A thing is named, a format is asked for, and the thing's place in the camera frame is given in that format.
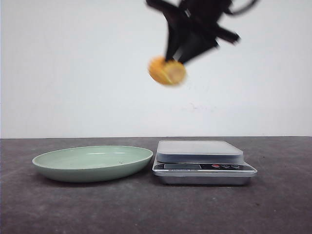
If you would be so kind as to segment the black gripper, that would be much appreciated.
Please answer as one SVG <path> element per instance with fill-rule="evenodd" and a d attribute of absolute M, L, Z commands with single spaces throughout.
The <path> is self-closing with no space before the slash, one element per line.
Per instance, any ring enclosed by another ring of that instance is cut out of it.
<path fill-rule="evenodd" d="M 146 4 L 160 11 L 167 21 L 165 60 L 172 60 L 180 48 L 178 61 L 185 64 L 218 47 L 216 38 L 232 44 L 240 40 L 237 33 L 218 24 L 224 14 L 230 13 L 232 0 L 181 0 L 178 5 L 166 0 L 147 0 Z"/>

